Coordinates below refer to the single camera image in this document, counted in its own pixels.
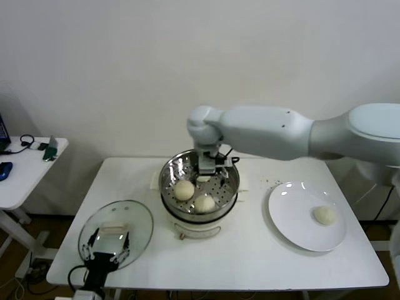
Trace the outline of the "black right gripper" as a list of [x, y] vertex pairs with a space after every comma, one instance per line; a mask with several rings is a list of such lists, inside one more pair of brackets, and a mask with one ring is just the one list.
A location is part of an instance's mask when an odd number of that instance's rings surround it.
[[234, 166], [233, 159], [222, 153], [218, 153], [214, 158], [215, 160], [215, 170], [220, 169], [220, 187], [222, 188], [229, 181], [229, 172], [226, 168], [232, 168]]

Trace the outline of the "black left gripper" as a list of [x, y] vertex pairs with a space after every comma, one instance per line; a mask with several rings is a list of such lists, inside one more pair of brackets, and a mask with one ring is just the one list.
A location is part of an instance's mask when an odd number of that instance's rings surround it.
[[87, 243], [81, 246], [83, 261], [88, 274], [83, 286], [87, 291], [99, 291], [106, 282], [109, 273], [118, 269], [130, 254], [129, 231], [111, 236], [110, 253], [93, 252], [94, 243], [98, 237], [97, 228], [89, 237]]

